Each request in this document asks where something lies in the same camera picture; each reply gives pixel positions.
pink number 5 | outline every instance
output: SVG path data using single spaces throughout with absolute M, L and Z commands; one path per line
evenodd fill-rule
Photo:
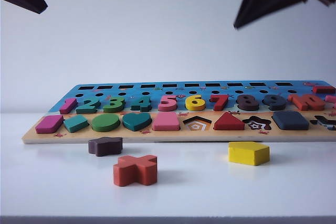
M 163 95 L 158 106 L 159 111 L 173 111 L 177 109 L 175 95 Z

green oval block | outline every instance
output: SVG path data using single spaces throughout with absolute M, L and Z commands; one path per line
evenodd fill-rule
M 119 125 L 119 117 L 115 114 L 102 114 L 92 120 L 92 129 L 98 132 L 112 131 Z
M 151 116 L 148 113 L 129 113 L 122 118 L 123 125 L 132 131 L 141 130 L 152 123 Z

white background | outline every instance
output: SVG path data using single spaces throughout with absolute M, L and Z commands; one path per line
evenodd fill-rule
M 47 112 L 80 83 L 321 79 L 336 86 L 336 7 L 308 0 L 239 31 L 242 0 L 1 2 L 2 112 Z

cross-shaped block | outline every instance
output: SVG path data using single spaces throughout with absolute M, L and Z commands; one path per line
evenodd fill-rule
M 113 182 L 127 186 L 133 182 L 152 185 L 157 182 L 158 159 L 153 155 L 143 157 L 123 156 L 113 166 Z

teal heart block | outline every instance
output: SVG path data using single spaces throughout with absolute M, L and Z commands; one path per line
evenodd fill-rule
M 129 113 L 123 116 L 122 123 L 131 131 L 138 131 L 150 125 L 152 119 L 148 113 Z

